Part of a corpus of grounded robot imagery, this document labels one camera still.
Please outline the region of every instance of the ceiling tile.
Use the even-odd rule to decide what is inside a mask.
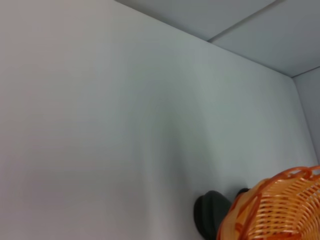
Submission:
[[[319,0],[283,0],[213,44],[292,77],[320,66],[319,29]]]
[[[205,41],[274,0],[118,0]]]

